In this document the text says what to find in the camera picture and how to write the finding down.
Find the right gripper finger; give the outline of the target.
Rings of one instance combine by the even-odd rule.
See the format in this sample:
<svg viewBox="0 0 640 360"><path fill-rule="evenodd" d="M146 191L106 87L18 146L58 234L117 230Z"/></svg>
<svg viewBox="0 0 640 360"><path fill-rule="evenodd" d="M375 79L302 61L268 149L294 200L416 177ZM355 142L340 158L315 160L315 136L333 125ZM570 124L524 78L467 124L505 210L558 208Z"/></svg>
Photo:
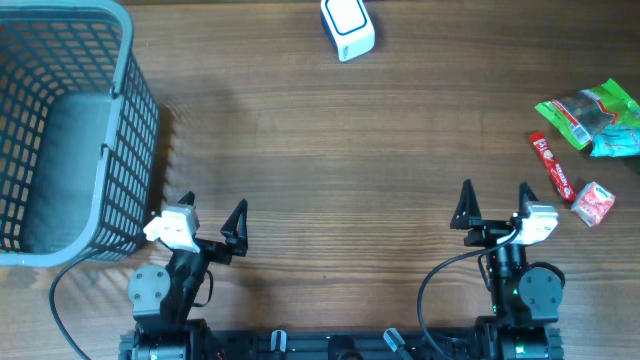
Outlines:
<svg viewBox="0 0 640 360"><path fill-rule="evenodd" d="M527 182L522 182L519 185L519 212L525 213L527 210L527 203L538 202L539 199L534 194L533 190Z"/></svg>
<svg viewBox="0 0 640 360"><path fill-rule="evenodd" d="M460 199L452 216L450 228L455 230L475 229L482 226L482 221L472 181L467 179L462 184Z"/></svg>

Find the Haribo gummy candy bag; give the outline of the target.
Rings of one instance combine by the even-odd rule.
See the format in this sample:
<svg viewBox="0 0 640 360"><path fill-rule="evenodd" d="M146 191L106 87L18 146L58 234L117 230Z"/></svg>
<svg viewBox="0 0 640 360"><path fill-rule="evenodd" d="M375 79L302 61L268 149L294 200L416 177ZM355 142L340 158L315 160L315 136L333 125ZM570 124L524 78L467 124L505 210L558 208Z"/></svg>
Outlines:
<svg viewBox="0 0 640 360"><path fill-rule="evenodd" d="M536 111L577 150L606 128L639 128L639 103L615 80L543 101Z"/></svg>

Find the red Nescafe coffee stick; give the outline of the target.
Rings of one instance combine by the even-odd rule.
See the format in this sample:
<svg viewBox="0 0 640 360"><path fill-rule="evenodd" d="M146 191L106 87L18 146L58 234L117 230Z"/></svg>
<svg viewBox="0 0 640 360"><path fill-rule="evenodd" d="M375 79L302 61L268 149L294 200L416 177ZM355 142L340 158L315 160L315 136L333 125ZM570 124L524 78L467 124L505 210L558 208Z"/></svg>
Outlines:
<svg viewBox="0 0 640 360"><path fill-rule="evenodd" d="M543 132L535 132L529 136L529 140L533 145L538 157L543 163L551 182L559 195L568 202L573 202L577 198L574 187L566 177L564 170L555 158Z"/></svg>

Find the light blue tissue pack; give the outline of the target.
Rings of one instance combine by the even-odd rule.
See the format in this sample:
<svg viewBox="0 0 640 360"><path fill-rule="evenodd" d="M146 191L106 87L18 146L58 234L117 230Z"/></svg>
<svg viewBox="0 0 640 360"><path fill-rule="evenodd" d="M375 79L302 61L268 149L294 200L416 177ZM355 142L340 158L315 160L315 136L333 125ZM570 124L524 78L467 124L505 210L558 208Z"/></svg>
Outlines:
<svg viewBox="0 0 640 360"><path fill-rule="evenodd" d="M608 126L592 140L591 157L629 157L639 155L639 128Z"/></svg>

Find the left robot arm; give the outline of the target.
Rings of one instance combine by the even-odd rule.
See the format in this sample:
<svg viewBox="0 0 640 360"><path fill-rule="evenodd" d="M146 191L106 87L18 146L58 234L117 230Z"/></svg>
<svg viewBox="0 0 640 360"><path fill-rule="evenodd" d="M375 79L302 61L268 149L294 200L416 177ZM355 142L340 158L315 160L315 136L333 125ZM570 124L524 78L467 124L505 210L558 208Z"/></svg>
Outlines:
<svg viewBox="0 0 640 360"><path fill-rule="evenodd" d="M209 265L228 265L248 251L248 202L241 200L220 229L222 242L196 236L200 226L195 194L187 192L177 203L153 216L143 228L150 242L160 242L172 255L165 266L146 265L128 284L133 305L133 332L120 339L120 359L214 359L227 357L223 343L204 319L188 318L205 280L214 282Z"/></svg>

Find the pink white small box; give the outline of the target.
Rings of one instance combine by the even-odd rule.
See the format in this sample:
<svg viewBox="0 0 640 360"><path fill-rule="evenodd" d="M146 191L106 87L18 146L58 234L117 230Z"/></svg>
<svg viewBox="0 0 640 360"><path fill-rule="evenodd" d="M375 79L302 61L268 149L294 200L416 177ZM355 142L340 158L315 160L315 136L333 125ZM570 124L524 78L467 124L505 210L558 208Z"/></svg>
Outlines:
<svg viewBox="0 0 640 360"><path fill-rule="evenodd" d="M596 182L578 194L571 210L589 227L599 225L615 203L615 195Z"/></svg>

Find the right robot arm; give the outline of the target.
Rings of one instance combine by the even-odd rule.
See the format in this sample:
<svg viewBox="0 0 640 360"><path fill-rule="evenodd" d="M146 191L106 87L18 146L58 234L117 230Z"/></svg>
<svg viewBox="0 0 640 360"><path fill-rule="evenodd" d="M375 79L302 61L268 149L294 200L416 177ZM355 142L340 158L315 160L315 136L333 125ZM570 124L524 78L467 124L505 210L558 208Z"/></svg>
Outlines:
<svg viewBox="0 0 640 360"><path fill-rule="evenodd" d="M468 358L565 357L560 331L552 326L559 319L565 275L526 256L526 248L546 240L557 225L556 208L539 201L525 182L519 186L518 211L503 221L483 218L472 182L463 182L450 227L467 232L465 246L485 251L479 263L493 305L493 314L478 317L472 327Z"/></svg>

